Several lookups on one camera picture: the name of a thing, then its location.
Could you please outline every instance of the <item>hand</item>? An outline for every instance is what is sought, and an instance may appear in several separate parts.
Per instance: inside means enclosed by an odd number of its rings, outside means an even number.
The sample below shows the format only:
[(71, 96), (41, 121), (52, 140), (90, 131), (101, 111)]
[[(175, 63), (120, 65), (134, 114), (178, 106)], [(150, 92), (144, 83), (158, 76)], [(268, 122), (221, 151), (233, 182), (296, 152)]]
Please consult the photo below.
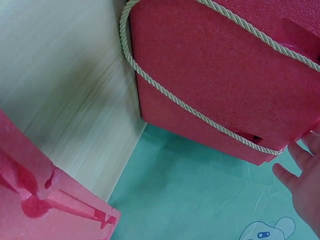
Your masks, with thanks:
[(291, 191), (296, 212), (320, 238), (320, 126), (305, 134), (302, 141), (311, 153), (295, 142), (288, 145), (289, 153), (302, 170), (299, 177), (279, 163), (276, 163), (272, 170)]

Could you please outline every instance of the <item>red foam box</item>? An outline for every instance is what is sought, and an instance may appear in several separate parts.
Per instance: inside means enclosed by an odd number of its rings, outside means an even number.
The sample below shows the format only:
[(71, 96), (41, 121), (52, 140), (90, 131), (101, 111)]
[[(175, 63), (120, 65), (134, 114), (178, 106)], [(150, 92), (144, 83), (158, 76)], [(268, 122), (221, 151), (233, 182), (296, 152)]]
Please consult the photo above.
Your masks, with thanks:
[[(320, 2), (219, 0), (275, 41), (320, 63)], [(130, 15), (133, 57), (188, 105), (250, 141), (274, 150), (320, 117), (320, 74), (274, 51), (195, 0), (142, 0)], [(275, 156), (217, 131), (137, 77), (150, 124), (260, 165)]]
[(54, 166), (0, 110), (0, 239), (109, 240), (120, 212)]

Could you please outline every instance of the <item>cartoon face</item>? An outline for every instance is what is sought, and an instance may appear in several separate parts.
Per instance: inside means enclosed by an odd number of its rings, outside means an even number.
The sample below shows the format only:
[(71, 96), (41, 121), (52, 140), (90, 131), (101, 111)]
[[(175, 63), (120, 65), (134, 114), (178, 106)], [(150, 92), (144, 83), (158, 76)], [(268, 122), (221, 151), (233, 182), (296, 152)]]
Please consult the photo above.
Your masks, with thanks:
[(286, 240), (295, 229), (296, 224), (290, 217), (281, 218), (274, 227), (256, 221), (246, 227), (239, 240)]

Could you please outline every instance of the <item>wood grain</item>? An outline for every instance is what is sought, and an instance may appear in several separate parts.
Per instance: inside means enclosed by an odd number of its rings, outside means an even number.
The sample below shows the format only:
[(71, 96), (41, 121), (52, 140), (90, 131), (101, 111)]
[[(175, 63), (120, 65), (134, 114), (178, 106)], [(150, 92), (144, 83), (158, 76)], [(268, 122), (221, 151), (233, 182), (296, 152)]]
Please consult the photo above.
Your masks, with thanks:
[(145, 127), (118, 35), (125, 2), (0, 2), (0, 107), (105, 200)]

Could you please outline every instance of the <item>twisted rope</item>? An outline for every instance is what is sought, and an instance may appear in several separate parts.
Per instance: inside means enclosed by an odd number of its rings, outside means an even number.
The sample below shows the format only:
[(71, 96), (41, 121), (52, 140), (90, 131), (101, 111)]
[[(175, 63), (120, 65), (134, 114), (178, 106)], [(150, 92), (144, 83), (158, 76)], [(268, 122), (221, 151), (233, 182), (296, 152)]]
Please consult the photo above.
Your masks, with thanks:
[[(134, 68), (134, 70), (139, 75), (141, 75), (149, 84), (151, 84), (158, 91), (160, 91), (162, 94), (164, 94), (167, 98), (172, 100), (174, 103), (176, 103), (177, 105), (179, 105), (180, 107), (182, 107), (183, 109), (188, 111), (189, 113), (197, 116), (198, 118), (200, 118), (201, 120), (203, 120), (204, 122), (206, 122), (210, 126), (214, 127), (218, 131), (230, 136), (231, 138), (233, 138), (233, 139), (235, 139), (235, 140), (237, 140), (237, 141), (239, 141), (239, 142), (241, 142), (241, 143), (243, 143), (243, 144), (249, 146), (250, 148), (255, 149), (259, 152), (262, 152), (265, 154), (270, 154), (270, 155), (275, 155), (275, 156), (282, 154), (282, 152), (283, 152), (282, 150), (278, 151), (278, 150), (273, 150), (273, 149), (269, 149), (267, 147), (257, 145), (255, 143), (253, 143), (252, 141), (249, 141), (248, 139), (234, 133), (233, 131), (230, 131), (229, 129), (225, 128), (224, 126), (214, 122), (213, 120), (211, 120), (207, 116), (203, 115), (201, 112), (197, 111), (196, 109), (189, 106), (184, 101), (182, 101), (181, 99), (179, 99), (178, 97), (173, 95), (170, 91), (168, 91), (161, 84), (159, 84), (158, 82), (153, 80), (152, 77), (150, 77), (144, 70), (141, 69), (141, 67), (133, 59), (133, 57), (130, 53), (129, 46), (128, 46), (128, 38), (127, 38), (127, 22), (128, 22), (128, 17), (129, 17), (130, 11), (140, 1), (141, 0), (130, 0), (126, 3), (126, 5), (123, 9), (121, 18), (120, 18), (120, 29), (119, 29), (120, 38), (121, 38), (121, 45), (122, 45), (122, 50), (123, 50), (124, 56), (127, 59), (127, 61), (129, 62), (129, 64)], [(220, 13), (221, 15), (227, 17), (228, 19), (232, 20), (236, 24), (240, 25), (242, 28), (247, 30), (249, 33), (253, 34), (257, 38), (259, 38), (261, 41), (268, 44), (275, 51), (277, 51), (283, 55), (286, 55), (288, 57), (291, 57), (295, 60), (298, 60), (298, 61), (306, 64), (310, 68), (316, 70), (317, 72), (320, 72), (320, 66), (318, 64), (311, 61), (307, 57), (305, 57), (295, 51), (288, 49), (287, 47), (281, 46), (276, 41), (272, 40), (271, 37), (267, 36), (265, 33), (258, 30), (252, 24), (248, 23), (246, 20), (242, 19), (241, 17), (234, 14), (233, 12), (226, 9), (225, 7), (217, 4), (216, 2), (213, 2), (212, 0), (196, 0), (196, 1), (201, 4), (206, 5), (207, 7), (213, 9), (214, 11)]]

